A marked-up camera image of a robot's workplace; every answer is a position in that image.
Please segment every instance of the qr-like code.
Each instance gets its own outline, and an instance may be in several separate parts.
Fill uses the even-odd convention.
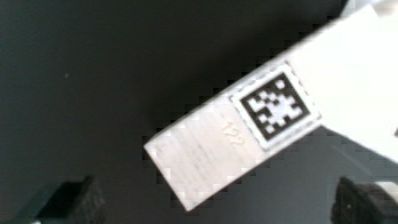
[[[268,141],[309,115],[309,109],[284,73],[247,94],[240,102]]]

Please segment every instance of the black object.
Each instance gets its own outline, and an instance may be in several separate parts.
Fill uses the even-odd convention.
[[[94,177],[62,183],[36,220],[41,224],[103,224],[103,197]]]
[[[354,184],[339,179],[336,203],[332,206],[334,224],[398,224],[398,204],[377,184]]]

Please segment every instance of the black background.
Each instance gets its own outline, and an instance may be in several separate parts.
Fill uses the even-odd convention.
[[[329,223],[338,177],[391,177],[396,167],[324,129],[188,214],[142,144],[341,7],[0,0],[2,221],[32,214],[48,183],[94,174],[109,223]]]

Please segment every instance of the white border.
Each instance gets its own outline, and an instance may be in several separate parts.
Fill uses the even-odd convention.
[[[297,91],[299,97],[309,110],[309,115],[300,119],[300,121],[293,124],[293,126],[277,134],[277,136],[270,139],[270,141],[267,141],[240,100],[247,96],[247,94],[270,82],[270,80],[277,77],[277,75],[281,75],[281,73],[286,74],[293,89]],[[279,65],[272,71],[268,70],[260,71],[260,74],[254,77],[252,82],[247,83],[244,87],[235,88],[229,99],[235,108],[238,110],[240,116],[244,118],[245,124],[249,126],[252,135],[258,139],[263,150],[268,151],[279,144],[286,145],[286,143],[288,144],[293,143],[297,139],[295,136],[304,135],[304,133],[308,133],[313,130],[315,128],[313,123],[320,120],[320,113],[315,109],[315,104],[309,101],[309,96],[300,84],[299,77],[295,76],[293,70],[286,64]]]

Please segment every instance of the dark surface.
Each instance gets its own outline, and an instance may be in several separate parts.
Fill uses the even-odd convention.
[[[339,176],[391,179],[398,168],[324,129],[190,214],[142,139],[339,9],[336,0],[0,0],[0,220],[32,213],[48,183],[94,174],[109,223],[329,223]]]

